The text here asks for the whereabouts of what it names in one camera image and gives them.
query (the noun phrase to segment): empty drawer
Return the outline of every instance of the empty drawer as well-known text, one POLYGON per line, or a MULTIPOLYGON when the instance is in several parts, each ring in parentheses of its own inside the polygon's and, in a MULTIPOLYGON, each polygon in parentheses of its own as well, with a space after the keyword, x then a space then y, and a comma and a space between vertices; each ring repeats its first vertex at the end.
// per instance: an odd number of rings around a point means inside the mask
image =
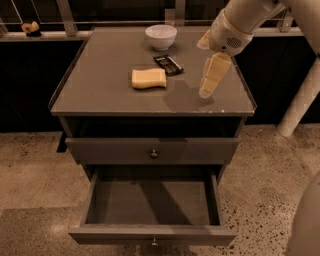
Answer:
POLYGON ((82 164, 225 164, 236 138, 72 138, 66 143, 82 164))
POLYGON ((95 167, 87 208, 69 234, 81 244, 228 245, 216 178, 201 166, 95 167))

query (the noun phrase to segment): desk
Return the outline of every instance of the desk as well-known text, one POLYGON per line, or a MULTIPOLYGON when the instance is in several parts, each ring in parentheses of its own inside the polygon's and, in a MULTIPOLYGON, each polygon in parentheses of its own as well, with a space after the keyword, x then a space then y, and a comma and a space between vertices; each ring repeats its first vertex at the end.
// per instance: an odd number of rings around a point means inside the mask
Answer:
POLYGON ((51 104, 91 188, 69 234, 79 243, 227 245, 217 183, 255 103, 236 63, 209 99, 198 95, 211 51, 196 47, 207 27, 178 27, 155 51, 143 27, 97 27, 51 104), (184 73, 167 88, 135 90, 132 69, 169 54, 184 73))

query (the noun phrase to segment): floor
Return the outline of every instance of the floor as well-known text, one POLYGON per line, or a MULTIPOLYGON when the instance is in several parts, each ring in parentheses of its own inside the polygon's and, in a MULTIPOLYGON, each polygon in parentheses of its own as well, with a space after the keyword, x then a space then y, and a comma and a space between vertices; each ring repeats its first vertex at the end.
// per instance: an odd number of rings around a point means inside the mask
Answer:
POLYGON ((60 133, 0 134, 0 255, 284 255, 297 203, 320 171, 320 124, 288 138, 273 125, 245 126, 219 185, 227 247, 89 246, 67 233, 81 218, 89 182, 60 133))

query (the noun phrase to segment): drawer knob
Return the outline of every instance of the drawer knob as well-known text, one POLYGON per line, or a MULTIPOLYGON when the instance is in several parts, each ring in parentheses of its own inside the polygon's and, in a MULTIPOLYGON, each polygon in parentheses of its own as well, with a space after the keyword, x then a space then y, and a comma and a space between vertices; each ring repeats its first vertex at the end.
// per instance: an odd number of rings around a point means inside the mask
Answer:
POLYGON ((157 150, 152 149, 151 152, 150 152, 150 157, 151 157, 152 159, 156 159, 156 158, 158 157, 158 152, 157 152, 157 150))

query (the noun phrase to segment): bowl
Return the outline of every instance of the bowl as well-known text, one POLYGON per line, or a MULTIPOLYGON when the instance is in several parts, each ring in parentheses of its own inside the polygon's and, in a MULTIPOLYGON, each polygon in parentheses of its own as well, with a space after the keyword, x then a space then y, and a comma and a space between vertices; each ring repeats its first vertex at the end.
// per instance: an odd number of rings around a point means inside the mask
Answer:
POLYGON ((165 51, 176 39, 177 29, 169 25, 154 25, 146 29, 146 35, 153 48, 165 51))

